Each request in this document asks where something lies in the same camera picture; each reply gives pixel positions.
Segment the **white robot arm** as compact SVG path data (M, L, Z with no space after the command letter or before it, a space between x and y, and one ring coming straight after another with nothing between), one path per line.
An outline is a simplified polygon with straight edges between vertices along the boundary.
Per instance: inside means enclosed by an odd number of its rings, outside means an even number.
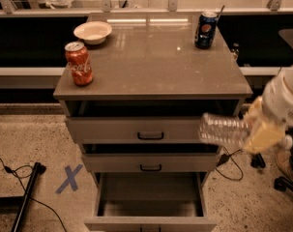
M254 154L278 144L285 131L293 128L293 65L267 83L263 94L249 107L244 121L250 126L250 134L243 149Z

